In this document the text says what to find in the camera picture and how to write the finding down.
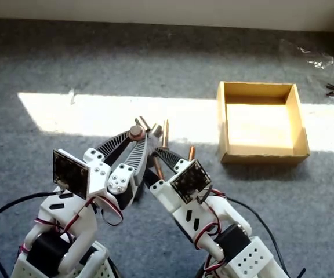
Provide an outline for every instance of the cable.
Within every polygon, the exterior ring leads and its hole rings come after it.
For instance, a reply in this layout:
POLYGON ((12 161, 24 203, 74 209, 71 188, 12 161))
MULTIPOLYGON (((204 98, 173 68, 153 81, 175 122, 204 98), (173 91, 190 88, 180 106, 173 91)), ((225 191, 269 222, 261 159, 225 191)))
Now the cable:
POLYGON ((119 218, 121 219, 118 223, 111 223, 109 221, 107 221, 105 218, 104 218, 104 210, 101 210, 101 216, 103 217, 103 220, 110 226, 118 226, 120 223, 123 222, 123 214, 121 212, 121 210, 111 201, 109 200, 108 198, 104 197, 104 196, 97 196, 99 197, 101 200, 105 201, 108 206, 111 207, 111 209, 119 216, 119 218))
POLYGON ((201 237, 203 236, 203 234, 205 232, 207 232, 208 230, 210 230, 210 228, 212 228, 213 226, 218 226, 218 224, 216 222, 211 222, 208 223, 207 225, 205 225, 201 231, 199 232, 199 234, 197 234, 197 236, 195 237, 193 244, 195 246, 195 249, 200 250, 201 248, 198 246, 198 242, 201 239, 201 237))
POLYGON ((71 221, 69 221, 69 223, 65 226, 63 233, 67 233, 69 231, 69 229, 73 226, 73 224, 78 220, 79 218, 79 213, 82 211, 82 209, 84 207, 88 207, 92 201, 95 199, 95 197, 92 197, 90 199, 87 200, 87 202, 83 205, 83 207, 81 207, 81 209, 79 210, 79 212, 77 212, 77 214, 71 219, 71 221))
POLYGON ((221 222, 220 222, 220 218, 217 216, 215 210, 210 206, 208 205, 205 201, 204 203, 208 206, 208 209, 212 212, 212 214, 216 217, 217 219, 217 229, 214 233, 208 233, 210 236, 216 236, 216 235, 219 235, 221 234, 221 222))
MULTIPOLYGON (((15 201, 12 201, 4 206, 2 206, 0 208, 0 214, 2 212, 4 212, 5 210, 15 206, 16 204, 19 204, 19 203, 22 203, 22 202, 25 202, 25 201, 28 201, 28 200, 31 200, 31 199, 35 199, 35 198, 40 198, 40 197, 48 197, 48 196, 53 196, 53 195, 56 195, 60 193, 60 191, 58 192, 39 192, 39 193, 35 193, 35 194, 31 194, 31 195, 28 195, 28 196, 25 196, 25 197, 21 197, 15 201)), ((9 278, 9 275, 7 274, 5 268, 3 267, 1 261, 0 261, 0 272, 3 276, 3 278, 9 278)))
MULTIPOLYGON (((56 221, 56 223, 52 223, 52 222, 49 222, 49 221, 46 221, 46 220, 43 220, 43 219, 40 219, 40 218, 36 217, 34 222, 54 226, 56 228, 56 232, 58 232, 58 233, 62 232, 62 230, 64 229, 58 221, 56 221)), ((65 234, 68 237, 69 243, 73 244, 73 242, 74 242, 73 237, 70 235, 70 233, 68 231, 66 231, 65 234)))
POLYGON ((226 196, 224 193, 218 191, 217 189, 212 189, 212 192, 215 194, 215 195, 218 195, 218 196, 221 196, 221 197, 224 197, 225 199, 233 202, 233 203, 236 203, 236 204, 239 204, 243 207, 245 207, 246 209, 250 210, 256 217, 257 219, 260 221, 260 223, 264 226, 265 230, 267 231, 267 233, 269 234, 270 238, 271 238, 271 241, 273 242, 273 245, 274 245, 274 248, 275 248, 275 251, 277 252, 277 255, 278 255, 278 258, 279 258, 279 262, 282 266, 282 269, 283 271, 287 274, 287 276, 289 277, 289 274, 288 274, 288 271, 287 271, 287 268, 285 266, 285 263, 284 263, 284 260, 283 260, 283 256, 279 250, 279 247, 278 247, 278 243, 277 241, 275 240, 275 237, 273 235, 273 233, 271 232, 270 228, 266 225, 266 223, 262 220, 261 216, 253 209, 251 208, 249 205, 245 204, 245 203, 242 203, 240 201, 237 201, 233 198, 230 198, 228 196, 226 196))

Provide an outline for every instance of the gripper jaw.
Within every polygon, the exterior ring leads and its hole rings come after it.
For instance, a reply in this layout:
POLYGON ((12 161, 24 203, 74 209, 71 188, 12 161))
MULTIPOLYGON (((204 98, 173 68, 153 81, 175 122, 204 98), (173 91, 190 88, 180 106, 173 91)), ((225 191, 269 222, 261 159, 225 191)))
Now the gripper jaw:
POLYGON ((177 173, 175 170, 176 163, 179 162, 180 159, 184 159, 182 156, 167 148, 156 148, 153 154, 159 156, 174 173, 177 173))
POLYGON ((138 141, 127 157, 125 164, 135 169, 134 177, 136 186, 139 186, 143 180, 148 158, 148 137, 145 136, 138 141))
POLYGON ((121 153, 123 153, 130 142, 131 139, 128 136, 128 131, 125 131, 108 139, 101 145, 98 145, 95 149, 104 155, 104 163, 111 166, 119 158, 121 153))

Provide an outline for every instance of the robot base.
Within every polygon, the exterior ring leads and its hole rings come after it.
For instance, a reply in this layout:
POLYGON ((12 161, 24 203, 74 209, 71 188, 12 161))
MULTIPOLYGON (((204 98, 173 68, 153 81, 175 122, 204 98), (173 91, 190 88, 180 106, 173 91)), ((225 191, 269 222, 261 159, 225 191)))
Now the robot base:
MULTIPOLYGON (((99 242, 94 242, 93 247, 97 248, 98 250, 107 251, 107 249, 99 242)), ((19 255, 15 263, 14 270, 11 274, 11 278, 48 278, 41 271, 39 271, 37 268, 27 262, 26 259, 26 253, 21 253, 19 255)), ((69 275, 58 275, 56 276, 56 278, 87 277, 84 276, 83 273, 81 273, 84 267, 85 266, 80 264, 69 275)), ((107 257, 107 259, 100 265, 96 274, 91 278, 121 278, 121 276, 119 275, 113 262, 111 262, 109 257, 107 257)))

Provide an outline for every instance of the cylindrical object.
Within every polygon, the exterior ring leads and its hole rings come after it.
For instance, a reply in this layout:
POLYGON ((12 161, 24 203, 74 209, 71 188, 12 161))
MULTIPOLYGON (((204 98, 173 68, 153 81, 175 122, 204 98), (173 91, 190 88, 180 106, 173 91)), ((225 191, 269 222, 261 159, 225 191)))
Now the cylindrical object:
POLYGON ((151 132, 151 134, 156 136, 156 138, 160 138, 160 136, 163 134, 162 126, 155 123, 154 126, 151 128, 150 132, 151 132))
POLYGON ((139 116, 137 119, 135 119, 135 122, 136 121, 139 122, 138 124, 141 125, 146 132, 150 131, 150 126, 147 124, 142 116, 139 116))
POLYGON ((165 177, 164 177, 163 172, 162 172, 162 167, 161 167, 161 164, 159 163, 159 160, 156 156, 153 156, 153 162, 154 162, 155 171, 157 172, 157 176, 161 180, 164 180, 165 177))
POLYGON ((162 137, 163 148, 168 148, 168 130, 169 130, 168 120, 165 120, 163 122, 163 137, 162 137))
POLYGON ((141 126, 132 126, 128 131, 131 140, 140 141, 145 136, 145 131, 141 126))
POLYGON ((195 157, 195 146, 190 146, 190 150, 189 150, 189 157, 188 160, 192 161, 195 157))

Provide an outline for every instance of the black cable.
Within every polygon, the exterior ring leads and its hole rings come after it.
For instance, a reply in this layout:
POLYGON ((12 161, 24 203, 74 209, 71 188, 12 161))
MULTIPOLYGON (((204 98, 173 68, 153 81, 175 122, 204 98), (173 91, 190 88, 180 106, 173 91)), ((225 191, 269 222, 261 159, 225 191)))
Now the black cable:
POLYGON ((198 269, 198 272, 195 274, 194 278, 202 278, 204 275, 204 263, 198 269))
POLYGON ((277 255, 278 255, 278 258, 279 258, 279 262, 280 262, 280 264, 281 264, 281 266, 282 266, 282 269, 283 269, 283 271, 285 272, 285 274, 287 274, 287 276, 289 277, 287 268, 286 268, 286 266, 285 266, 285 264, 284 264, 284 260, 283 260, 282 254, 281 254, 281 252, 280 252, 280 250, 279 250, 279 247, 278 247, 278 243, 277 243, 277 241, 275 240, 275 237, 274 237, 273 233, 271 232, 270 228, 269 228, 269 227, 266 225, 266 223, 262 220, 261 216, 260 216, 260 215, 259 215, 253 208, 251 208, 249 205, 244 204, 244 203, 242 203, 242 202, 240 202, 240 201, 237 201, 237 200, 235 200, 235 199, 233 199, 233 198, 227 197, 226 195, 224 195, 224 197, 225 197, 227 200, 229 200, 229 201, 231 201, 231 202, 233 202, 233 203, 240 204, 241 206, 243 206, 243 207, 245 207, 246 209, 250 210, 250 211, 257 217, 257 219, 260 221, 260 223, 264 226, 265 230, 266 230, 267 233, 269 234, 269 236, 270 236, 270 238, 271 238, 271 241, 273 242, 274 248, 275 248, 275 250, 276 250, 276 252, 277 252, 277 255))
MULTIPOLYGON (((56 195, 60 193, 60 191, 58 192, 39 192, 39 193, 35 193, 35 194, 31 194, 31 195, 28 195, 28 196, 25 196, 25 197, 21 197, 15 201, 12 201, 6 205, 4 205, 3 207, 0 208, 0 214, 2 212, 4 212, 5 210, 15 206, 16 204, 19 204, 19 203, 22 203, 22 202, 25 202, 25 201, 28 201, 28 200, 31 200, 31 199, 35 199, 35 198, 39 198, 39 197, 48 197, 48 196, 52 196, 52 195, 56 195)), ((0 272, 3 276, 3 278, 9 278, 9 275, 7 274, 5 268, 3 267, 3 265, 1 264, 0 262, 0 272)))

